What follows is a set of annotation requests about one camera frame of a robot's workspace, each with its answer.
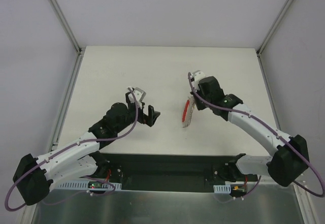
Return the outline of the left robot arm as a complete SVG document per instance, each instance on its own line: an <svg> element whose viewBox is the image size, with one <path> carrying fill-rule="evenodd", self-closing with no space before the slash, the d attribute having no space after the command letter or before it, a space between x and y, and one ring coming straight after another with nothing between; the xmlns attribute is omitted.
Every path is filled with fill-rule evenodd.
<svg viewBox="0 0 325 224"><path fill-rule="evenodd" d="M124 103L114 103L101 120L75 141L46 154L22 157L10 191L18 189L23 206L31 206L65 181L91 175L104 177L108 162L100 150L126 137L138 123L152 127L160 116L152 105L144 113L145 95L139 88L129 88Z"/></svg>

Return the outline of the keyring holder with rings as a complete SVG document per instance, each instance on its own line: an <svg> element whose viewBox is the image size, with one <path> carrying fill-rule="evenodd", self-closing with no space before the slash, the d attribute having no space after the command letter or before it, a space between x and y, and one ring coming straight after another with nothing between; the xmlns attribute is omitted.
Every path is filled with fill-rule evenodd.
<svg viewBox="0 0 325 224"><path fill-rule="evenodd" d="M181 121L182 121L183 128L186 128L190 125L194 109L195 109L195 100L194 100L194 96L191 95L190 97L187 98L182 113Z"/></svg>

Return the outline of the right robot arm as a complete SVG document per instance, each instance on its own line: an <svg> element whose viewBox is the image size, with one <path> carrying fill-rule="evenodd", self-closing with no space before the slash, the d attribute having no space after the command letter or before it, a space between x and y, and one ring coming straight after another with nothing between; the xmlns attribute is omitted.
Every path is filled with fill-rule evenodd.
<svg viewBox="0 0 325 224"><path fill-rule="evenodd" d="M300 135L290 136L270 127L255 116L234 94L224 94L218 80L201 71L188 74L191 94L198 110L209 108L254 138L267 151L267 156L245 153L234 156L218 169L220 178L234 182L249 174L270 176L283 187L293 183L308 169L307 142Z"/></svg>

